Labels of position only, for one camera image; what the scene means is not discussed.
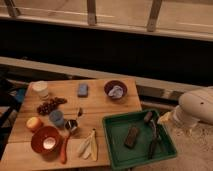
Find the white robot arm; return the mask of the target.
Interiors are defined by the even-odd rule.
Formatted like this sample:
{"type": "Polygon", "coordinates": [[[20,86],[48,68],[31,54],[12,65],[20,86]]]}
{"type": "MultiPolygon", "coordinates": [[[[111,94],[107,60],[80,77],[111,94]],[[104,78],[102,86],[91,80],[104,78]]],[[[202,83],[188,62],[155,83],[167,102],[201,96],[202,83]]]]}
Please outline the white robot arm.
{"type": "Polygon", "coordinates": [[[158,119],[158,124],[172,121],[178,127],[194,128],[199,121],[213,125],[213,86],[188,91],[178,105],[158,119]]]}

